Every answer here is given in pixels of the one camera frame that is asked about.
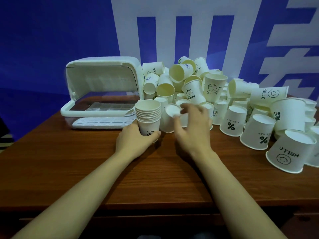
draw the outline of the blue rectangle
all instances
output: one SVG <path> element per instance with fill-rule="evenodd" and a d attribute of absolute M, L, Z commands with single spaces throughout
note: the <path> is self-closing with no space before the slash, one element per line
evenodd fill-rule
<path fill-rule="evenodd" d="M 137 17 L 141 64 L 156 62 L 155 17 Z"/>
<path fill-rule="evenodd" d="M 175 35 L 175 64 L 182 56 L 188 57 L 190 32 L 192 28 L 192 16 L 176 17 L 176 35 Z"/>
<path fill-rule="evenodd" d="M 233 21 L 233 15 L 213 17 L 206 58 L 210 69 L 222 70 L 223 68 Z"/>

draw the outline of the percent sign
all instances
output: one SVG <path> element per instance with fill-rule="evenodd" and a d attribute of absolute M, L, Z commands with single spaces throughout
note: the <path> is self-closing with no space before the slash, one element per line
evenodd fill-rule
<path fill-rule="evenodd" d="M 268 141 L 267 141 L 268 137 L 266 137 L 266 138 L 260 137 L 260 139 L 262 140 L 260 143 L 268 143 Z"/>
<path fill-rule="evenodd" d="M 234 126 L 234 124 L 231 124 L 230 122 L 229 122 L 229 123 L 227 123 L 227 124 L 229 125 L 228 129 L 235 130 L 235 128 L 233 127 L 233 126 Z"/>

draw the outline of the bear drawing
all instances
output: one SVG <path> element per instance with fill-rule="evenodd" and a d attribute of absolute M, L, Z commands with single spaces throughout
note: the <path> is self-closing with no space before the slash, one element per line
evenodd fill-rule
<path fill-rule="evenodd" d="M 192 96 L 192 94 L 193 94 L 193 92 L 192 92 L 191 89 L 186 90 L 186 95 L 187 95 L 188 97 Z"/>
<path fill-rule="evenodd" d="M 209 84 L 208 85 L 208 89 L 207 89 L 207 94 L 209 95 L 209 94 L 212 94 L 212 93 L 215 93 L 217 95 L 218 89 L 217 89 L 216 85 L 212 86 L 211 84 Z"/>
<path fill-rule="evenodd" d="M 274 112 L 274 119 L 275 119 L 275 121 L 280 120 L 280 112 Z"/>

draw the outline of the person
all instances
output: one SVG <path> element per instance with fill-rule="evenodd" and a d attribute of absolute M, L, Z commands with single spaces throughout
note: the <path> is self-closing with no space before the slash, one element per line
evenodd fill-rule
<path fill-rule="evenodd" d="M 182 108 L 182 113 L 189 114 L 189 123 L 184 129 L 179 117 L 174 118 L 176 139 L 203 174 L 231 237 L 286 238 L 212 150 L 207 109 L 187 103 Z M 115 153 L 13 238 L 78 238 L 117 177 L 160 134 L 142 136 L 136 120 L 124 127 L 116 140 Z"/>

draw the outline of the wooden table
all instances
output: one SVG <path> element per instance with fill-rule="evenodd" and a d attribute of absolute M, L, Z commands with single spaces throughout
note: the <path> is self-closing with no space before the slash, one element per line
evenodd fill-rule
<path fill-rule="evenodd" d="M 120 131 L 72 130 L 58 112 L 0 155 L 0 212 L 32 217 L 88 175 L 114 152 Z M 276 169 L 265 151 L 211 131 L 212 148 L 261 206 L 316 206 L 319 169 L 300 174 Z M 163 133 L 121 174 L 100 215 L 212 214 L 217 212 L 196 168 L 173 133 Z"/>

